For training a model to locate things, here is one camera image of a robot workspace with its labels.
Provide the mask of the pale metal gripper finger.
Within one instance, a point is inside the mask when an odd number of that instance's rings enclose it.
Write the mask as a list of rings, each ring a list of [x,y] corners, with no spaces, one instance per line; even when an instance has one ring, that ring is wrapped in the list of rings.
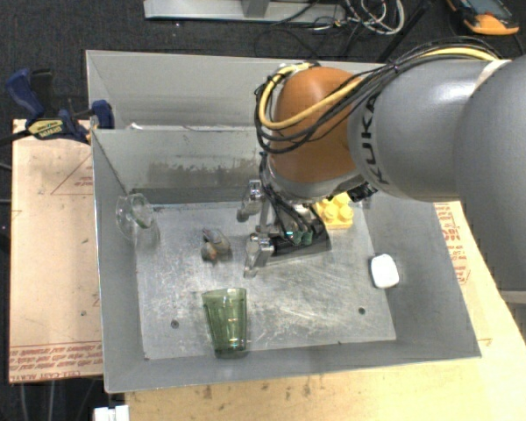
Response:
[[[250,180],[236,213],[237,221],[244,223],[249,217],[258,214],[262,208],[262,198],[261,181]]]
[[[274,253],[271,238],[264,233],[253,233],[246,241],[244,278],[254,278],[264,268]]]

